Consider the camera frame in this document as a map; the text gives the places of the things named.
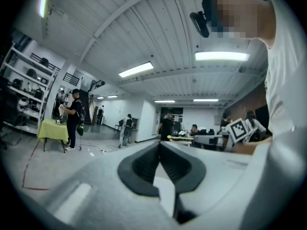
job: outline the desk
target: desk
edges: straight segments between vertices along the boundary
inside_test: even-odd
[[[37,138],[44,141],[44,151],[48,139],[60,140],[65,153],[64,143],[68,142],[67,126],[66,124],[57,125],[54,119],[47,118],[40,124]]]

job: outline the black pants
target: black pants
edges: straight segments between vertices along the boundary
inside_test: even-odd
[[[67,131],[68,131],[68,143],[70,142],[71,148],[75,148],[76,143],[76,128],[78,123],[71,122],[67,120]]]
[[[169,135],[161,134],[161,141],[169,141],[169,138],[167,138]]]

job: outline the woman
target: woman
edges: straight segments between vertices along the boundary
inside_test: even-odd
[[[232,122],[230,115],[231,115],[231,112],[229,110],[225,110],[223,112],[220,128],[226,127],[228,124]]]
[[[263,136],[267,131],[267,129],[256,119],[253,111],[248,111],[246,113],[245,123],[248,132],[250,132],[253,129],[257,129],[259,130],[261,136]]]

